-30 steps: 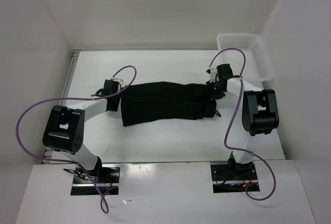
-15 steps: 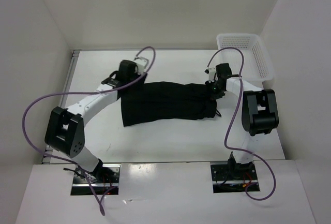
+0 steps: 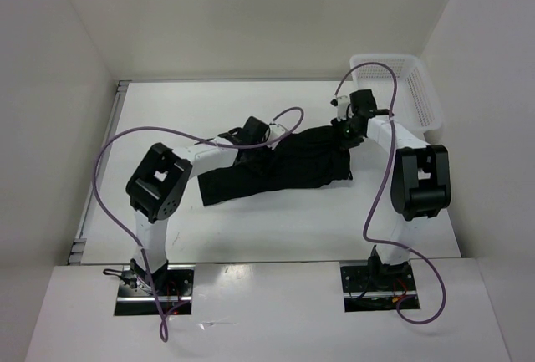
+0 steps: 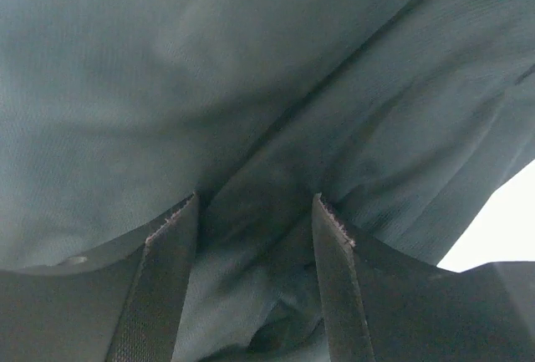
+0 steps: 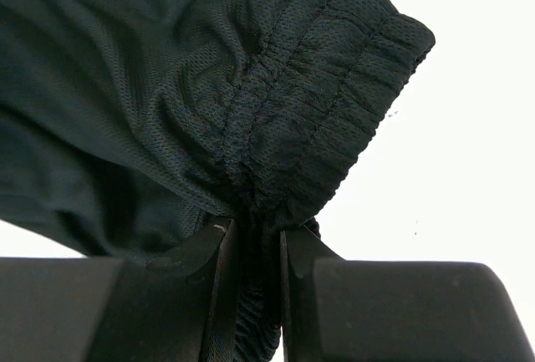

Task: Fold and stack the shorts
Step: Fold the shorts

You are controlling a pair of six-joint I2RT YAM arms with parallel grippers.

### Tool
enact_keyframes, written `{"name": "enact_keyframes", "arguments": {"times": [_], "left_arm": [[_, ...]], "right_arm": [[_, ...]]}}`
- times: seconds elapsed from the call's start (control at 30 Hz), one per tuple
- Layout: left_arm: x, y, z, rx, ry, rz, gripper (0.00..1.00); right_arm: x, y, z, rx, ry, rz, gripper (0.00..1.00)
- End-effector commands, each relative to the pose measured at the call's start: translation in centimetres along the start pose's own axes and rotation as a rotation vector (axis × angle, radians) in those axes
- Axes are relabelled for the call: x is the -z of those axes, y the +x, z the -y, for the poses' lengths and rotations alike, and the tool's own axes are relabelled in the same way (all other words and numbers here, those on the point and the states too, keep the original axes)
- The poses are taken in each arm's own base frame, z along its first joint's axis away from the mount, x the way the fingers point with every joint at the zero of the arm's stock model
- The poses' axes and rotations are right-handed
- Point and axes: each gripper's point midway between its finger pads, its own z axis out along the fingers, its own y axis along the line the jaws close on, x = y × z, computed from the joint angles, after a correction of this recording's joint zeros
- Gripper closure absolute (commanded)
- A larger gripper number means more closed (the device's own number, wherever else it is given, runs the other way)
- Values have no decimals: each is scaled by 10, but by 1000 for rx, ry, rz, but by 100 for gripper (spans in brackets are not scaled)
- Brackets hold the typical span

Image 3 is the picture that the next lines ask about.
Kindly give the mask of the black shorts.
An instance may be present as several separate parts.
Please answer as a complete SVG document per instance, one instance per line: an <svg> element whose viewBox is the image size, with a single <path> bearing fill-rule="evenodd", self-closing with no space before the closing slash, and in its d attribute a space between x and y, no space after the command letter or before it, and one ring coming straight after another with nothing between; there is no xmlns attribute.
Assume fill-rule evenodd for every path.
<svg viewBox="0 0 535 362"><path fill-rule="evenodd" d="M316 189L333 181L352 180L349 150L343 150L331 125L306 129L281 140L269 170L237 166L198 176L201 201L212 206L224 201L286 189Z"/></svg>

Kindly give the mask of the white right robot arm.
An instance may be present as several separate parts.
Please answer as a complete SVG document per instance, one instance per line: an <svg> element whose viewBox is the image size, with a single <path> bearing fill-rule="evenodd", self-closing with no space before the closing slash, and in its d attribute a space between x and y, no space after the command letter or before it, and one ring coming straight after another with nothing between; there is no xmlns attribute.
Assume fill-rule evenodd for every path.
<svg viewBox="0 0 535 362"><path fill-rule="evenodd" d="M374 245L366 272L368 283L385 289L406 272L416 234L428 219L451 203L448 150L419 139L395 120L389 109L377 106L370 89L335 97L337 115L331 120L342 144L353 148L372 140L388 159L379 190L364 221L363 238ZM386 239L369 236L372 218L385 190L397 213Z"/></svg>

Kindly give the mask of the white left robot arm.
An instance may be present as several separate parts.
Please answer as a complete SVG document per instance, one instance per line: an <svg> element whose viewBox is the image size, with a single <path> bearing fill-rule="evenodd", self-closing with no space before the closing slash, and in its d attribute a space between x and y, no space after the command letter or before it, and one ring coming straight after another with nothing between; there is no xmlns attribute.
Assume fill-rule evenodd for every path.
<svg viewBox="0 0 535 362"><path fill-rule="evenodd" d="M272 150L288 129L276 122L265 124L249 117L240 128L172 150L158 142L145 154L126 185L130 205L135 210L135 235L140 245L130 260L138 286L150 295L164 290L168 258L166 233L168 220L177 211L188 181L209 171L246 160L239 145L268 143Z"/></svg>

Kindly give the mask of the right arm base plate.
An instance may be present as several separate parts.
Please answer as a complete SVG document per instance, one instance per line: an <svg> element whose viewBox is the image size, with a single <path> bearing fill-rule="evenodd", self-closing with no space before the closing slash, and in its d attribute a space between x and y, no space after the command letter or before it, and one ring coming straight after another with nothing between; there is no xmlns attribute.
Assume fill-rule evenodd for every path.
<svg viewBox="0 0 535 362"><path fill-rule="evenodd" d="M372 278L368 263L357 261L339 266L345 313L420 309L411 266L394 276Z"/></svg>

